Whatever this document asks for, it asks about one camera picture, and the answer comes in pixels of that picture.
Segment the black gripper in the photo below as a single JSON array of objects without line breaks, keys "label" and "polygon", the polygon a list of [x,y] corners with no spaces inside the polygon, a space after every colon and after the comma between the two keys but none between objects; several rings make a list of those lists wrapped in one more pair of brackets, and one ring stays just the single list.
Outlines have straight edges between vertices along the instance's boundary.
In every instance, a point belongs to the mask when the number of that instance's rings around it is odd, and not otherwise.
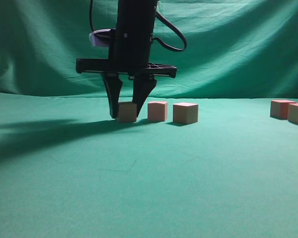
[{"label": "black gripper", "polygon": [[120,33],[116,29],[111,29],[107,59],[76,59],[77,73],[104,72],[102,80],[108,97],[111,118],[117,118],[119,95],[123,85],[118,74],[135,76],[132,102],[137,105],[137,116],[147,97],[156,87],[154,76],[176,77],[176,67],[149,62],[151,44],[152,33],[140,31]]}]

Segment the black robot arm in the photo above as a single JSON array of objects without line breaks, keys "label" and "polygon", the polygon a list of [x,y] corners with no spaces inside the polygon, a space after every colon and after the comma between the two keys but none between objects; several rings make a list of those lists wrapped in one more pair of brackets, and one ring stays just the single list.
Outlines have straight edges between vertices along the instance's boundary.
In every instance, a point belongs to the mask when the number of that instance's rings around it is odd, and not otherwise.
[{"label": "black robot arm", "polygon": [[76,60],[77,73],[102,75],[110,116],[114,119],[119,111],[121,74],[128,75],[133,81],[132,102],[136,104],[137,112],[155,88],[155,76],[176,77],[176,67],[149,62],[156,7],[155,0],[120,0],[116,27],[104,32],[105,40],[109,42],[108,58]]}]

